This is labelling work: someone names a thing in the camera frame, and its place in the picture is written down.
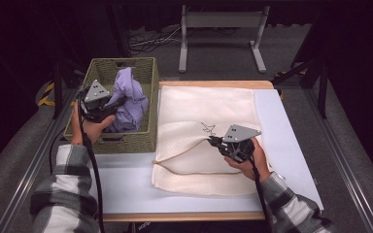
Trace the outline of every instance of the folded cloth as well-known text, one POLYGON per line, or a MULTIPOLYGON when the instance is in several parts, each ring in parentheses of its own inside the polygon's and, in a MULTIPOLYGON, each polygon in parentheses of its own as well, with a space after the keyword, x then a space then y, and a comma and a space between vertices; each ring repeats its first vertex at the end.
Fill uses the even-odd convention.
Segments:
POLYGON ((106 132, 121 133, 137 131, 148 109, 148 98, 144 95, 139 82, 134 80, 130 67, 118 71, 115 79, 114 94, 108 104, 113 104, 124 96, 127 99, 123 105, 118 107, 116 119, 106 129, 106 132))

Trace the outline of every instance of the plaid sleeve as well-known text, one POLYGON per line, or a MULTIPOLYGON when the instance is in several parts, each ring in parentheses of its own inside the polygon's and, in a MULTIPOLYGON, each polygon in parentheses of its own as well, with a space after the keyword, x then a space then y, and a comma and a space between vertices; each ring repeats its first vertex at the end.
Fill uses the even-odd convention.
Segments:
POLYGON ((52 175, 33 192, 30 214, 34 232, 98 232, 96 200, 89 195, 89 156, 84 146, 58 149, 52 175))
POLYGON ((262 184, 273 232, 336 232, 332 222, 321 217, 317 203, 295 194, 274 172, 262 184))

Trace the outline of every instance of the wrist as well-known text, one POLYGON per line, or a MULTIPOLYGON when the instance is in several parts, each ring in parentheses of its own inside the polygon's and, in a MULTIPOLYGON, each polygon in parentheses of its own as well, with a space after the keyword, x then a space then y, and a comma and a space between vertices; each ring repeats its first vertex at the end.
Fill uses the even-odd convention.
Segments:
POLYGON ((260 183, 264 183, 271 176, 271 172, 268 171, 268 169, 260 170, 258 172, 259 172, 259 182, 260 183))
POLYGON ((82 136, 74 136, 72 137, 72 140, 71 140, 71 144, 72 145, 83 145, 83 137, 82 136))

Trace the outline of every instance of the black cable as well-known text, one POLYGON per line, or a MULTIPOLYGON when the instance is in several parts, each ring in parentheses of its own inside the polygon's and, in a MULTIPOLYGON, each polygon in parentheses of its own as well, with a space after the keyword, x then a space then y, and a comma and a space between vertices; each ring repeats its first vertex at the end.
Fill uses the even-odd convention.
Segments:
POLYGON ((98 221, 99 221, 99 229, 101 233, 105 233, 104 229, 104 212, 103 212, 103 200, 102 200, 102 187, 101 187, 101 179, 99 178, 99 171, 98 171, 98 164, 96 163, 95 154, 92 149, 92 142, 87 137, 86 133, 84 132, 84 121, 82 120, 82 112, 81 112, 81 104, 82 104, 82 94, 78 95, 78 119, 81 128, 81 134, 83 136, 83 144, 87 149, 87 153, 89 154, 90 161, 92 162, 93 173, 95 174, 95 181, 96 181, 96 189, 98 193, 98 221))
POLYGON ((51 175, 52 175, 52 172, 53 172, 53 169, 52 169, 52 148, 53 148, 53 144, 55 144, 55 140, 57 139, 57 137, 59 137, 59 135, 65 130, 66 126, 63 127, 62 130, 60 130, 59 133, 56 134, 56 136, 53 138, 53 141, 51 143, 51 147, 50 147, 50 156, 49 156, 49 159, 50 159, 50 171, 51 171, 51 175))
POLYGON ((180 33, 179 29, 177 29, 176 32, 174 31, 174 32, 165 32, 165 33, 154 33, 148 39, 146 39, 145 36, 143 35, 147 33, 135 34, 131 36, 129 39, 130 41, 135 40, 135 42, 130 43, 129 45, 129 50, 135 51, 131 53, 131 56, 138 55, 141 52, 149 53, 149 52, 156 50, 160 46, 167 45, 174 41, 174 39, 171 39, 170 37, 176 38, 179 33, 180 33))
POLYGON ((265 215, 266 231, 271 232, 270 225, 269 225, 270 221, 269 221, 269 217, 268 217, 268 212, 266 210, 265 199, 263 197, 263 191, 262 191, 262 188, 261 188, 261 183, 259 181, 259 172, 255 167, 254 159, 250 157, 249 160, 251 161, 251 164, 253 164, 253 171, 254 171, 254 175, 255 175, 255 186, 256 186, 256 190, 258 192, 259 201, 261 202, 262 210, 263 210, 264 215, 265 215))

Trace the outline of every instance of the green basket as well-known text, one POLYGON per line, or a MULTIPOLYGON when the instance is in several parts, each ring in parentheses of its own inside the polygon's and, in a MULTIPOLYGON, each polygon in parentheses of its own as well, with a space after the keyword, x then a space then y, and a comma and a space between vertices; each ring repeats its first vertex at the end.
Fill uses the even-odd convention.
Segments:
MULTIPOLYGON (((156 60, 153 57, 139 58, 95 58, 92 59, 86 72, 84 84, 91 85, 98 80, 113 93, 115 78, 120 69, 132 68, 134 79, 141 84, 148 97, 148 111, 143 117, 137 132, 102 133, 93 145, 95 153, 136 153, 152 152, 156 148, 157 101, 159 74, 156 60)), ((71 142, 71 118, 68 120, 64 137, 71 142)))

